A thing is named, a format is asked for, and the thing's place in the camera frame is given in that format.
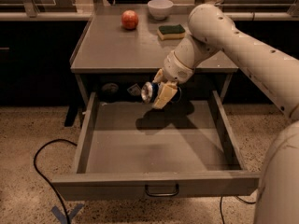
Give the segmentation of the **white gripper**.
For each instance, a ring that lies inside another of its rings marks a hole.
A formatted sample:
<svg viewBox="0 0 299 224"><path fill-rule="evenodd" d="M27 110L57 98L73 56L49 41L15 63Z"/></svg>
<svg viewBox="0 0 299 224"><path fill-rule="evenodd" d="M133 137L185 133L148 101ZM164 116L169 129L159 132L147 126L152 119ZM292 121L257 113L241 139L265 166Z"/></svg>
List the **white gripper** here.
<svg viewBox="0 0 299 224"><path fill-rule="evenodd" d="M158 70L152 80L153 83L160 83L152 107L154 109L164 108L178 92L177 84L186 83L193 73L194 70L181 63L172 50L164 59L164 67Z"/></svg>

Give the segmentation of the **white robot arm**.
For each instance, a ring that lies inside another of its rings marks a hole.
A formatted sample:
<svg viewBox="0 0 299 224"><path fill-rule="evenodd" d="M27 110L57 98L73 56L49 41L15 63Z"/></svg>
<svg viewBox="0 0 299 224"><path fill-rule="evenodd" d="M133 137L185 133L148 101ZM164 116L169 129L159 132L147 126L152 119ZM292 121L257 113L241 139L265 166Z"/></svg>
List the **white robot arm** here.
<svg viewBox="0 0 299 224"><path fill-rule="evenodd" d="M188 27L153 79L159 87L153 107L163 108L199 63L222 51L292 120L265 155L254 224L299 224L299 61L242 33L210 4L192 10Z"/></svg>

